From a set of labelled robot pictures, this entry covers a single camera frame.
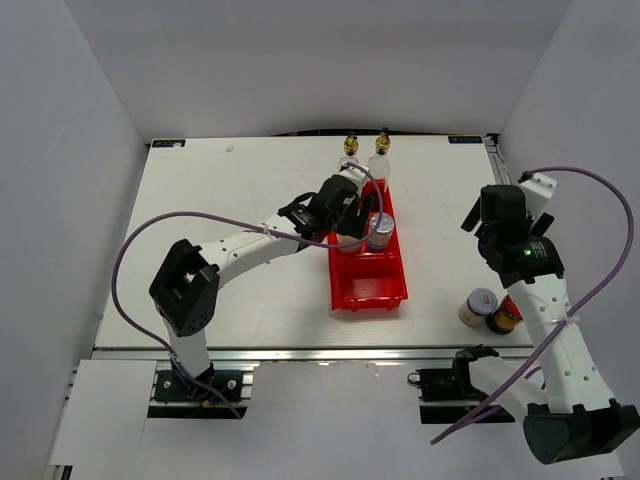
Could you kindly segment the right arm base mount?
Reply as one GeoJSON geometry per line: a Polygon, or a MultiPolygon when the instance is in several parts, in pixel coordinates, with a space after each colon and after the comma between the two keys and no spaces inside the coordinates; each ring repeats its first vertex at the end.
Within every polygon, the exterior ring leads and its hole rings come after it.
{"type": "Polygon", "coordinates": [[[454,350],[428,350],[412,360],[407,383],[416,388],[422,425],[451,426],[474,410],[487,395],[470,384],[468,365],[499,357],[516,365],[523,356],[513,349],[477,345],[454,350]]]}

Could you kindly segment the clear glass cruet bottle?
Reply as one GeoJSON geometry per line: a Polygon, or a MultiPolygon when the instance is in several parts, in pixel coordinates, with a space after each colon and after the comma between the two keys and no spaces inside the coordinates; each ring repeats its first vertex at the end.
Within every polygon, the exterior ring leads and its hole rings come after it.
{"type": "Polygon", "coordinates": [[[351,131],[347,134],[343,142],[343,156],[338,162],[338,170],[342,171],[346,169],[350,164],[359,164],[360,161],[357,157],[359,149],[359,142],[357,135],[351,131]]]}

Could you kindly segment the white lid spice jar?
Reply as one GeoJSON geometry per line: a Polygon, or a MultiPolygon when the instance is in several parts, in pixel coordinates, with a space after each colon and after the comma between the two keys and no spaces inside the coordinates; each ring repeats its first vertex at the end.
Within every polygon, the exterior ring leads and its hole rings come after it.
{"type": "Polygon", "coordinates": [[[459,320],[469,327],[480,326],[498,307],[495,293],[487,288],[474,289],[458,308],[459,320]]]}

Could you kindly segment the steel lid white powder jar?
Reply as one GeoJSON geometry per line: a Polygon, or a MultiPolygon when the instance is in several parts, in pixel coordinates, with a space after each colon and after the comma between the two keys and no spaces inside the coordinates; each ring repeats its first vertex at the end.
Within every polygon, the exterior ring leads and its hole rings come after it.
{"type": "Polygon", "coordinates": [[[346,235],[336,235],[339,251],[343,253],[355,253],[361,249],[361,240],[346,235]]]}

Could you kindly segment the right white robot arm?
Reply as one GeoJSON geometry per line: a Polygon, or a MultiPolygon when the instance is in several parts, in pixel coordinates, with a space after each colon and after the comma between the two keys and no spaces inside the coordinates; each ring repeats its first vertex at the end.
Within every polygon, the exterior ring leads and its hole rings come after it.
{"type": "Polygon", "coordinates": [[[534,345],[545,386],[512,369],[494,350],[474,347],[456,355],[453,390],[485,400],[464,425],[498,403],[521,423],[527,445],[542,464],[615,451],[639,428],[633,405],[620,404],[601,377],[571,311],[564,266],[553,242],[538,235],[519,186],[482,188],[463,227],[475,231],[478,250],[519,310],[534,345]]]}

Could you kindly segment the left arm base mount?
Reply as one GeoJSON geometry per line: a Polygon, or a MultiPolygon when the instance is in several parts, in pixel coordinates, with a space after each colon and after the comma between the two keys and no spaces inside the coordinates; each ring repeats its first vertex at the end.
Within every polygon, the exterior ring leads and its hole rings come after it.
{"type": "Polygon", "coordinates": [[[147,417],[182,420],[241,420],[247,411],[241,370],[210,366],[188,380],[172,359],[157,369],[152,384],[147,417]]]}

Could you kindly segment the blue label white shaker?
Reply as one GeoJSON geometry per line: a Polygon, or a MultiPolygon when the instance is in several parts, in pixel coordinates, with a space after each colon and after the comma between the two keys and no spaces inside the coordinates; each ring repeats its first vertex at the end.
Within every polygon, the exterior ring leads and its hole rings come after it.
{"type": "Polygon", "coordinates": [[[394,218],[387,213],[376,213],[371,216],[368,224],[369,238],[366,242],[369,251],[385,250],[395,231],[394,218]]]}

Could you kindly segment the red lid dark jar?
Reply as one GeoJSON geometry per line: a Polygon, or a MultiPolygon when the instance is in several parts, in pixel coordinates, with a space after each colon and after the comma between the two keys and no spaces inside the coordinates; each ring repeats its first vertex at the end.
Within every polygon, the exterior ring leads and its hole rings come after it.
{"type": "Polygon", "coordinates": [[[498,335],[513,332],[522,322],[523,317],[509,295],[501,300],[498,308],[485,321],[486,326],[498,335]]]}

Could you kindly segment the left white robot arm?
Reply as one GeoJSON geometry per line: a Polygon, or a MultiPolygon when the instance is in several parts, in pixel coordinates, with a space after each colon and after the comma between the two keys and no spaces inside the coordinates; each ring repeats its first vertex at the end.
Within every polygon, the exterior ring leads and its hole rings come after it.
{"type": "Polygon", "coordinates": [[[260,226],[208,244],[183,239],[172,245],[149,293],[169,333],[177,387],[188,398],[202,398],[211,387],[204,329],[214,316],[219,291],[260,265],[321,245],[331,233],[353,242],[361,239],[374,204],[371,196],[361,196],[368,181],[367,169],[348,166],[260,226]]]}

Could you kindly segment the dark sauce cruet bottle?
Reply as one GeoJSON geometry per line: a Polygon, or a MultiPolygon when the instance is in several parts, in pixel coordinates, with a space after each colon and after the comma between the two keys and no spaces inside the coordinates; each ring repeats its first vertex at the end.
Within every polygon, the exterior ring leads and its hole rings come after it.
{"type": "Polygon", "coordinates": [[[389,129],[383,127],[375,140],[375,154],[367,161],[371,175],[376,181],[382,182],[384,191],[388,190],[391,173],[387,156],[390,146],[389,129]]]}

